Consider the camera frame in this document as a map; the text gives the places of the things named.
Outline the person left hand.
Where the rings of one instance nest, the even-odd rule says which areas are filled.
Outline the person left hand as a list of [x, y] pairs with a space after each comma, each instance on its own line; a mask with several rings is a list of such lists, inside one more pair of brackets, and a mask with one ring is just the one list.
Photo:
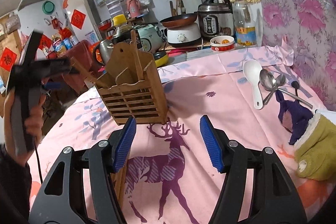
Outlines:
[[[4, 116], [3, 116], [3, 132], [5, 138], [5, 148], [7, 154], [13, 159], [18, 165], [24, 167], [29, 158], [32, 156], [33, 151], [16, 155], [15, 143], [13, 139], [12, 125], [11, 125], [11, 108], [13, 106], [15, 99], [15, 90], [12, 89], [6, 97], [4, 104]], [[43, 104], [46, 100], [46, 95], [41, 94], [39, 103], [30, 110], [30, 116], [25, 120], [24, 125], [26, 127], [26, 133], [33, 136], [35, 145], [38, 146], [42, 139], [42, 127], [43, 121]]]

